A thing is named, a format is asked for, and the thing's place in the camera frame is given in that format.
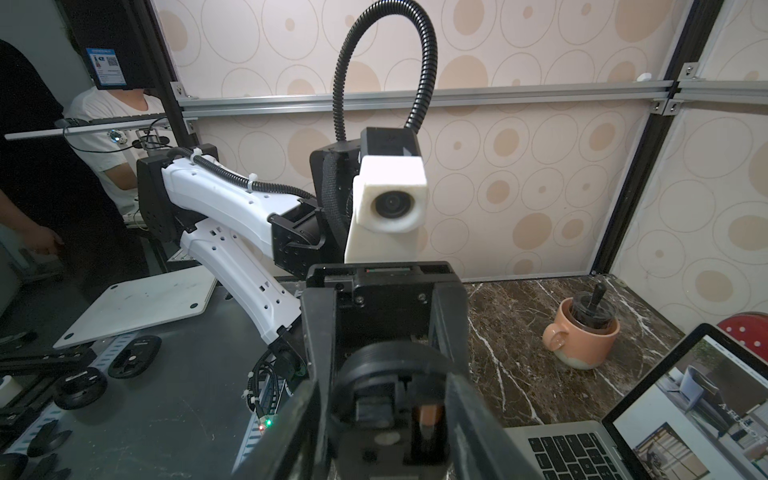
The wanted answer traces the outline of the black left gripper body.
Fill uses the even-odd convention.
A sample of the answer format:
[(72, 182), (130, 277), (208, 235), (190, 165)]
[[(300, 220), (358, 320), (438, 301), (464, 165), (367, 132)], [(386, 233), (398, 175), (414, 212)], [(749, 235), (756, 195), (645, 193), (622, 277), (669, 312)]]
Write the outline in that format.
[(317, 264), (306, 288), (336, 290), (336, 352), (352, 354), (370, 344), (414, 337), (431, 344), (432, 292), (443, 282), (461, 282), (446, 261)]

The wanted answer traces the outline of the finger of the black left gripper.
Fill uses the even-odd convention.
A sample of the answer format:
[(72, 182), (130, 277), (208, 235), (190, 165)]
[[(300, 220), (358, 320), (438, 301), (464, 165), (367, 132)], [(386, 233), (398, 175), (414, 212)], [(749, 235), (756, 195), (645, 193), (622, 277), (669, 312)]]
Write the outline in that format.
[(431, 301), (431, 345), (469, 377), (468, 297), (461, 282), (437, 283)]
[(311, 377), (318, 384), (321, 406), (327, 408), (335, 363), (336, 290), (307, 287), (301, 306)]

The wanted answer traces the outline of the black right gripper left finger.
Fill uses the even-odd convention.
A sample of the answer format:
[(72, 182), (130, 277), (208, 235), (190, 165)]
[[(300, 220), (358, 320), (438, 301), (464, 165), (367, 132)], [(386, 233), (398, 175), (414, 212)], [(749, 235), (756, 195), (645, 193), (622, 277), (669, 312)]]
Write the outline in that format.
[(231, 478), (312, 479), (320, 406), (317, 382), (303, 382)]

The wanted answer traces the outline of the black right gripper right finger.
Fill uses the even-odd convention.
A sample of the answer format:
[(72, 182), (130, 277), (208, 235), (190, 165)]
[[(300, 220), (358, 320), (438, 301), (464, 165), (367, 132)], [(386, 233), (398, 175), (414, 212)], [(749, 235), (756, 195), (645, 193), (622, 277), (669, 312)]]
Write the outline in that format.
[(540, 478), (465, 377), (447, 376), (445, 408), (457, 479)]

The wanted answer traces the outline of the black wireless mouse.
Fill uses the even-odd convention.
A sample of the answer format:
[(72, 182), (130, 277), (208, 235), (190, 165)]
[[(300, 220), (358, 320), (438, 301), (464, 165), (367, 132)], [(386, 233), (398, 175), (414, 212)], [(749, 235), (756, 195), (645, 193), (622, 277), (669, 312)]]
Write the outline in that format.
[(366, 346), (337, 373), (328, 439), (341, 479), (443, 479), (449, 466), (446, 380), (438, 350), (408, 341)]

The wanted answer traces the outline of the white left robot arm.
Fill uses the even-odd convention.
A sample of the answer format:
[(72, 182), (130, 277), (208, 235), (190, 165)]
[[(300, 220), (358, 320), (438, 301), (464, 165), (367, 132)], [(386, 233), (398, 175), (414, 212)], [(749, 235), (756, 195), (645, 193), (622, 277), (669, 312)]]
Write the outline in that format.
[[(400, 128), (346, 131), (345, 87), (352, 56), (378, 21), (400, 16), (421, 46), (417, 88)], [(266, 419), (266, 399), (294, 390), (308, 375), (302, 312), (262, 264), (307, 275), (320, 264), (392, 266), (412, 262), (425, 224), (429, 187), (418, 135), (435, 90), (437, 35), (415, 1), (377, 1), (350, 27), (339, 51), (331, 93), (335, 140), (309, 158), (312, 191), (263, 181), (224, 166), (206, 145), (174, 147), (138, 165), (141, 213), (153, 234), (177, 240), (206, 267), (252, 320), (265, 354), (244, 393)]]

